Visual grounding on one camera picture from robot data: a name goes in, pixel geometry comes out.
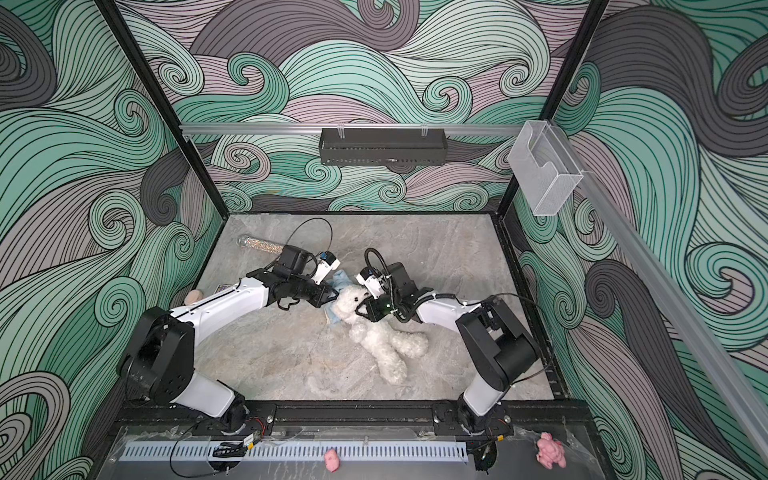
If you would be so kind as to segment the white teddy bear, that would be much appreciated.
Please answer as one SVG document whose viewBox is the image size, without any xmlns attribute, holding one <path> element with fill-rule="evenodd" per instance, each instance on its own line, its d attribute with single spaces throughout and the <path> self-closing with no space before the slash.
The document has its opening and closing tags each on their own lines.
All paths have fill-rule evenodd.
<svg viewBox="0 0 768 480">
<path fill-rule="evenodd" d="M 369 293 L 365 287 L 357 286 L 359 303 Z M 375 360 L 380 376 L 389 384 L 402 385 L 408 377 L 405 358 L 419 359 L 426 355 L 428 338 L 420 332 L 407 332 L 393 328 L 387 320 L 371 322 L 355 314 L 350 318 L 350 339 L 365 349 Z"/>
</svg>

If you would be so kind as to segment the light blue fleece hoodie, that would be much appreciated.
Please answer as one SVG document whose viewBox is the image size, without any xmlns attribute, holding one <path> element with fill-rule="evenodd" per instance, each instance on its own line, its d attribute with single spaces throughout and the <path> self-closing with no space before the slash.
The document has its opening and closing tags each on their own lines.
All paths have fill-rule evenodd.
<svg viewBox="0 0 768 480">
<path fill-rule="evenodd" d="M 330 283 L 337 292 L 337 296 L 335 300 L 324 305 L 322 308 L 326 323 L 328 325 L 341 322 L 349 323 L 359 303 L 357 286 L 343 270 L 336 271 L 331 277 Z"/>
</svg>

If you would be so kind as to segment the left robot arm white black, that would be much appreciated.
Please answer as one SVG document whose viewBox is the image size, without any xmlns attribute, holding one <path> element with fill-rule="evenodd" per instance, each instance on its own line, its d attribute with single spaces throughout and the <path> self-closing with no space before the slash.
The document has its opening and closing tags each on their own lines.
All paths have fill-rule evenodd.
<svg viewBox="0 0 768 480">
<path fill-rule="evenodd" d="M 326 277 L 340 266 L 330 251 L 317 255 L 286 245 L 267 266 L 206 299 L 165 310 L 147 309 L 118 360 L 117 373 L 156 405 L 180 405 L 237 432 L 249 416 L 244 397 L 195 369 L 203 340 L 248 313 L 272 305 L 288 311 L 302 301 L 320 308 L 338 292 Z"/>
</svg>

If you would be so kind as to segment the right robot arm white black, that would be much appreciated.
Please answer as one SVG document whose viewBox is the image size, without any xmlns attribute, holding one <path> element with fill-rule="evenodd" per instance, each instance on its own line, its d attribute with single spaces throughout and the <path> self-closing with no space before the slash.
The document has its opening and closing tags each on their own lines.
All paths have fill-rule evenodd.
<svg viewBox="0 0 768 480">
<path fill-rule="evenodd" d="M 458 333 L 476 374 L 459 396 L 456 418 L 475 434 L 488 428 L 491 412 L 513 384 L 540 359 L 540 348 L 499 294 L 462 300 L 454 294 L 419 288 L 401 263 L 379 271 L 366 266 L 355 281 L 369 298 L 358 313 L 369 321 L 386 316 L 413 320 Z"/>
</svg>

